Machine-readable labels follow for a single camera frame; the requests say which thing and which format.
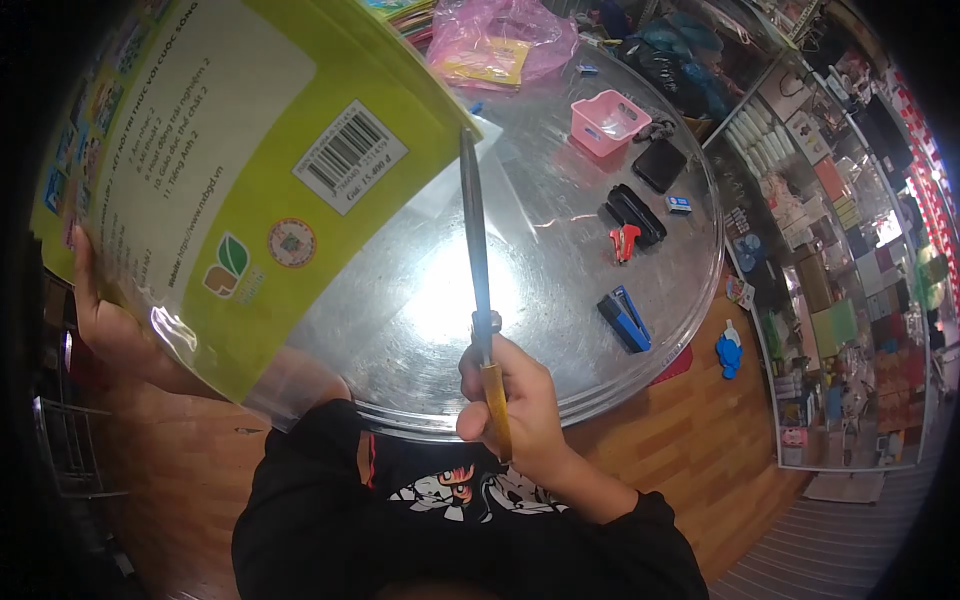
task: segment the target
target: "metal table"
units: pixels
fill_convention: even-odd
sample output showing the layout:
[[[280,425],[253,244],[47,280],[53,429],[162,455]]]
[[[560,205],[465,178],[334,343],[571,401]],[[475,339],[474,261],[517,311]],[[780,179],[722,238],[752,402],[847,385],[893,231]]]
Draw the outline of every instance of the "metal table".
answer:
[[[582,78],[577,64],[600,74]],[[605,160],[568,140],[570,103],[616,89],[641,108],[678,121],[672,141],[688,159],[670,194],[693,213],[667,214],[664,200],[630,170],[646,144]],[[650,383],[707,314],[723,256],[713,174],[680,115],[633,71],[586,44],[562,71],[514,95],[460,89],[503,134],[481,159],[488,220],[492,307],[503,334],[547,366],[564,425],[602,413]],[[613,259],[602,209],[627,183],[666,225],[665,241]],[[653,347],[628,354],[596,302],[617,285],[630,292]],[[324,290],[287,340],[341,374],[374,430],[424,441],[458,440],[457,363],[469,344],[473,291],[459,191],[435,214],[402,208]]]

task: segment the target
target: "yellow booklet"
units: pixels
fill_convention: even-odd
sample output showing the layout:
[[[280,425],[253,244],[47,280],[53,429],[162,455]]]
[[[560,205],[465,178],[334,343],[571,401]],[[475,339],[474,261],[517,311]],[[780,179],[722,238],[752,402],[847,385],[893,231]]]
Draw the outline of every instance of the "yellow booklet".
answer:
[[[82,224],[110,295],[240,402],[470,121],[360,3],[136,4],[64,103],[32,229],[70,281]]]
[[[520,85],[520,70],[531,43],[506,37],[490,37],[487,43],[452,53],[441,63],[441,73],[451,83],[464,79],[498,85]]]

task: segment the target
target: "wooden knife handle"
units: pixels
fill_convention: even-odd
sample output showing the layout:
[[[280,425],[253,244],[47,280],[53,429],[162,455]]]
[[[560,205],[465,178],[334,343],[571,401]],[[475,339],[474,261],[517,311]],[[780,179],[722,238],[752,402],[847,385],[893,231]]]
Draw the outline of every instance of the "wooden knife handle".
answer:
[[[514,458],[514,449],[510,443],[510,424],[507,422],[507,395],[503,391],[503,371],[500,365],[493,363],[480,368],[480,380],[483,383],[484,396],[490,417],[493,421],[493,433],[500,448],[500,462],[509,463]]]

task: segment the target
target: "stamp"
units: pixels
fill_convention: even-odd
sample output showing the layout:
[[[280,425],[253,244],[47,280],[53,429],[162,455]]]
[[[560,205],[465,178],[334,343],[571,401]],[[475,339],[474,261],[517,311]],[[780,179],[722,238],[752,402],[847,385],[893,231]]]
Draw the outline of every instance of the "stamp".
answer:
[[[298,269],[313,258],[317,251],[317,238],[313,229],[300,219],[282,219],[270,228],[267,248],[276,262]]]

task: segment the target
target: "pink basket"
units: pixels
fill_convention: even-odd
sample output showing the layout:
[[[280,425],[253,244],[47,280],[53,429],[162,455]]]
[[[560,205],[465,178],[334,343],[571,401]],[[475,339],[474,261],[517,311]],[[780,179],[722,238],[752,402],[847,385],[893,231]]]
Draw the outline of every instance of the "pink basket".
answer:
[[[653,119],[620,92],[608,89],[589,100],[570,105],[570,132],[597,156],[606,156],[623,146]]]

